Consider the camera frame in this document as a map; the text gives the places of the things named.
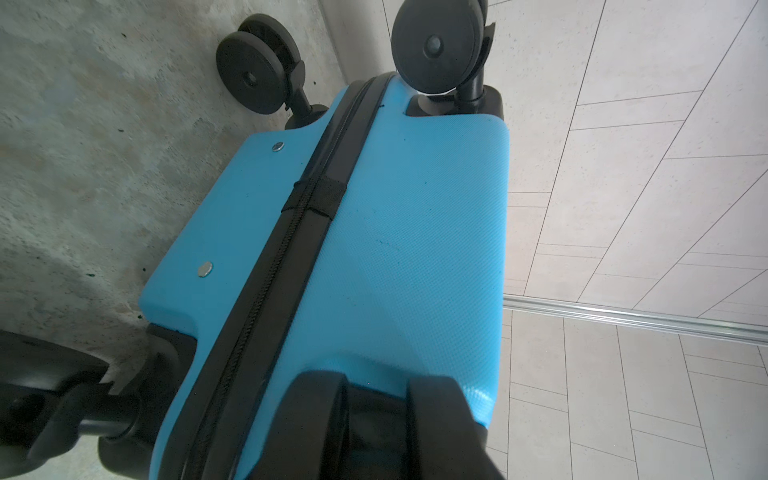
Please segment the blue suitcase with black lining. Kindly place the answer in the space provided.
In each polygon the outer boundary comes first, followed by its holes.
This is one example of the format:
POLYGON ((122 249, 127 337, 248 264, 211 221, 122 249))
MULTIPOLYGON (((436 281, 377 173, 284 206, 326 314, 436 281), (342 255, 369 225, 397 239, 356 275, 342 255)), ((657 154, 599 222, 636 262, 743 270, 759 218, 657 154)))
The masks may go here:
POLYGON ((107 363, 1 334, 1 474, 98 440, 132 479, 497 479, 509 131, 484 1, 406 1, 395 68, 311 104, 288 30, 216 50, 250 136, 139 300, 150 352, 107 363))

